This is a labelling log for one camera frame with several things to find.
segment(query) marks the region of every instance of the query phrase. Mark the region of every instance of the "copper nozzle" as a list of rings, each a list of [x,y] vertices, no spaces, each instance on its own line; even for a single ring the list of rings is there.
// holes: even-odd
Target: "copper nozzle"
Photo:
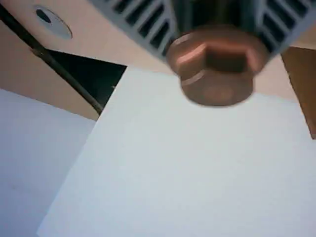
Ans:
[[[228,106],[248,98],[253,77],[268,56],[256,37],[233,26],[192,31],[176,39],[167,52],[185,95],[207,106]]]

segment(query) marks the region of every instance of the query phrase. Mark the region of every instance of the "black gap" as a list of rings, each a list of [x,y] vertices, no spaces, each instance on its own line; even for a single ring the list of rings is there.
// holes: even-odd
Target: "black gap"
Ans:
[[[307,8],[299,0],[286,0],[286,2],[299,16],[303,17],[306,14]]]
[[[44,22],[47,22],[47,23],[51,23],[51,20],[50,20],[50,18],[45,14],[45,12],[43,12],[41,9],[37,9],[36,11],[35,11],[35,13],[36,13],[36,15],[40,18],[40,19],[42,19]]]
[[[104,107],[126,66],[49,50],[49,53]]]
[[[152,3],[153,0],[144,0],[127,18],[127,22],[133,26],[136,21],[140,18],[140,16],[144,13],[146,8]]]
[[[261,32],[258,37],[262,41],[262,43],[266,46],[267,50],[271,53],[273,51],[273,45],[269,41],[269,39],[263,34],[263,32]]]
[[[271,19],[267,14],[263,17],[263,24],[270,31],[271,35],[278,41],[282,42],[284,40],[284,32],[279,28],[279,26]]]
[[[211,23],[215,20],[216,2],[217,1],[213,0],[196,0],[192,2],[193,28]]]
[[[240,0],[233,0],[229,5],[227,9],[227,13],[224,19],[224,23],[226,24],[232,24],[236,27],[239,27],[241,25],[241,3]]]
[[[166,35],[166,33],[169,30],[169,23],[165,22],[162,26],[162,28],[158,31],[158,33],[155,35],[155,37],[150,41],[150,44],[155,47],[159,48],[159,45],[161,41],[163,40],[163,37]]]
[[[291,30],[295,25],[293,18],[275,0],[267,0],[268,7]]]
[[[114,11],[122,13],[133,0],[121,0],[115,7]]]
[[[161,16],[163,11],[164,11],[164,6],[160,5],[159,8],[153,13],[153,15],[146,21],[146,23],[143,25],[143,27],[139,31],[139,33],[143,37],[146,37],[146,35],[148,35],[148,33],[151,30],[152,26],[158,20],[158,18]]]

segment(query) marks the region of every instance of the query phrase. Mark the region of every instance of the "round hole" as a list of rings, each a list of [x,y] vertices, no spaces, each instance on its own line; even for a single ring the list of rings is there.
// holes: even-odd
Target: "round hole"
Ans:
[[[47,22],[47,23],[51,23],[51,20],[50,18],[45,14],[45,12],[43,12],[41,9],[37,9],[35,11],[36,15],[42,19],[44,22]]]

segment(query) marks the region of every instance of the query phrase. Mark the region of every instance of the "white surface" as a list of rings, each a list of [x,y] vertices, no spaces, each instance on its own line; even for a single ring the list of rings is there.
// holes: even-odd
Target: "white surface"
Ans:
[[[35,237],[95,121],[0,89],[0,236]]]
[[[295,102],[226,109],[128,68],[41,237],[315,237],[316,143]]]

